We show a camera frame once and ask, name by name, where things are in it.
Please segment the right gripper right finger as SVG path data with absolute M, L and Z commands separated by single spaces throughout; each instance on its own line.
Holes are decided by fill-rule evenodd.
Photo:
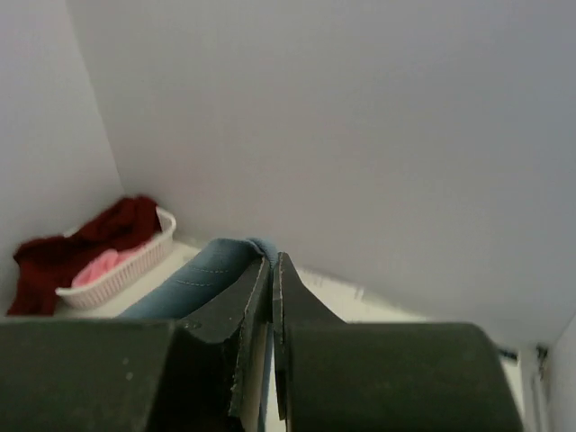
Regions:
M 489 336 L 467 322 L 352 323 L 281 253 L 272 282 L 278 411 L 290 431 L 520 431 Z

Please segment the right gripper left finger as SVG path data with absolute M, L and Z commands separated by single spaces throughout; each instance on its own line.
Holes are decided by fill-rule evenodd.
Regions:
M 4 431 L 256 431 L 269 264 L 183 319 L 5 319 Z

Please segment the teal blue t shirt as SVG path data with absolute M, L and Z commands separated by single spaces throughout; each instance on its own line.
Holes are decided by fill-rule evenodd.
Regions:
M 180 320 L 234 284 L 252 261 L 263 258 L 270 268 L 275 266 L 274 244 L 261 238 L 215 238 L 119 317 Z

